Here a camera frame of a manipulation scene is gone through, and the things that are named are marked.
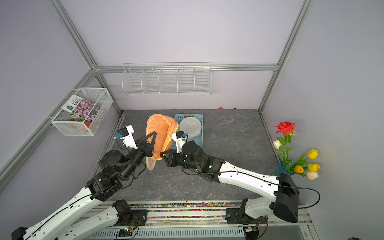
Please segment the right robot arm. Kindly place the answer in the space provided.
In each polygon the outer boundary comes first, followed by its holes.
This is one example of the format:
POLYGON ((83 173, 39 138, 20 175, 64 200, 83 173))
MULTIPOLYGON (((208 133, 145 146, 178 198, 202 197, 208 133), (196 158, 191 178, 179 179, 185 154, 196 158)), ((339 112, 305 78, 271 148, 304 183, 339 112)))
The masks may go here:
POLYGON ((241 218, 275 215, 289 223, 298 221, 300 191, 287 174, 269 176, 236 167, 207 155, 194 141, 185 143, 181 151, 169 150, 160 155, 168 167, 182 167, 208 182, 233 185, 260 195, 258 199, 243 201, 241 218))

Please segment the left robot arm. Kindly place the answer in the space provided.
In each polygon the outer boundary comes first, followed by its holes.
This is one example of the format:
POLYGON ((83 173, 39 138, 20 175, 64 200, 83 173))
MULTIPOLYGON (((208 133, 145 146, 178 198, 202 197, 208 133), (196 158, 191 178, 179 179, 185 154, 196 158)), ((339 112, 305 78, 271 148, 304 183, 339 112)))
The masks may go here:
POLYGON ((131 132, 123 133, 119 130, 117 137, 123 139, 129 151, 127 155, 119 150, 108 151, 99 161, 101 172, 89 180, 71 200, 39 223, 29 228, 16 229, 12 232, 12 239, 82 240, 106 227, 133 224, 133 211, 125 200, 118 200, 102 213, 77 222, 86 212, 123 189, 123 181, 133 181, 142 161, 153 155, 156 132, 134 140, 131 132))

